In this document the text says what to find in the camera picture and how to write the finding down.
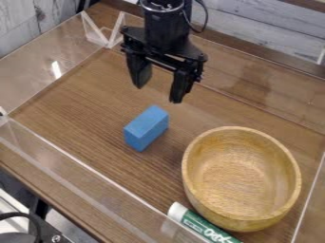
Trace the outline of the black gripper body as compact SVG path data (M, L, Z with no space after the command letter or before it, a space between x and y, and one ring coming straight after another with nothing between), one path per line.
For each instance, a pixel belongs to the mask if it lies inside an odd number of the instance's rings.
M206 18L203 26L191 23L193 2L202 7ZM138 0L143 12L143 27L124 26L122 51L146 57L173 73L182 69L194 78L202 79L207 55L189 39L190 33L202 33L209 23L209 10L203 0Z

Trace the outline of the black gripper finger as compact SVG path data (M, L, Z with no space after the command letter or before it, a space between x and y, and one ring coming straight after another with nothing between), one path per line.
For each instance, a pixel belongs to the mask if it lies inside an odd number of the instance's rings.
M153 77L153 64L145 56L128 53L127 67L134 86L142 89Z
M182 69L174 72L174 80L170 89L169 100L173 103L181 103L183 97L190 92L194 84L193 76Z

